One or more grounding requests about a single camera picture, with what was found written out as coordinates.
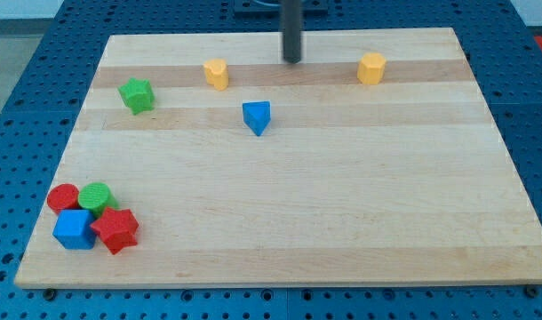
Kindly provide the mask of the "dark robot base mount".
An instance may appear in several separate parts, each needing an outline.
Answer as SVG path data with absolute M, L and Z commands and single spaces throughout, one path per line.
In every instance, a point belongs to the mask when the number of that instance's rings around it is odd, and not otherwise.
M 280 13 L 281 0 L 232 0 L 235 16 L 274 16 Z M 301 0 L 303 13 L 326 14 L 329 10 L 328 0 Z

